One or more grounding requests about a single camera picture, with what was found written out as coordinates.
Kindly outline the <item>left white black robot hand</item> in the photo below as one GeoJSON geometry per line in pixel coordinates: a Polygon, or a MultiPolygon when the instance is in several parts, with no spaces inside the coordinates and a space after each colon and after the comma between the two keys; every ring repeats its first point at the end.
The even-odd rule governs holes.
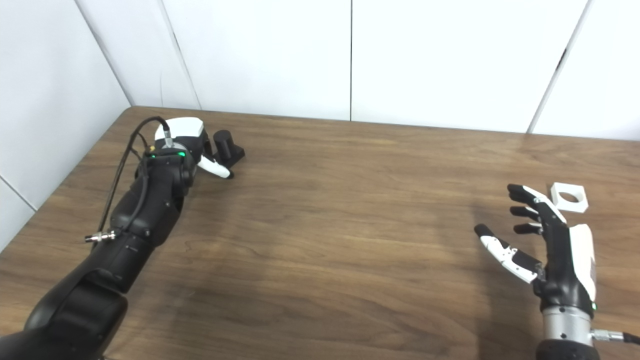
{"type": "Polygon", "coordinates": [[[158,126],[154,134],[154,146],[157,150],[169,148],[177,152],[190,153],[194,163],[204,170],[222,179],[234,177],[233,171],[214,158],[213,147],[204,122],[198,117],[178,117],[166,120],[171,140],[167,140],[163,126],[158,126]]]}

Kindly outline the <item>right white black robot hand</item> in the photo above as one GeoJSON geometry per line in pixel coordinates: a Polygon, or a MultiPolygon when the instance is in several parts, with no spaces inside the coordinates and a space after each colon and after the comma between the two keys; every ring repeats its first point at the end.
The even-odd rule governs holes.
{"type": "Polygon", "coordinates": [[[521,203],[510,207],[510,213],[531,221],[515,225],[516,234],[542,236],[546,263],[497,237],[485,224],[477,224],[474,232],[487,251],[510,273],[531,284],[540,300],[540,310],[567,306],[595,316],[595,257],[580,255],[580,244],[592,249],[589,234],[578,234],[578,226],[569,227],[566,218],[544,194],[531,187],[510,183],[509,198],[521,203]]]}

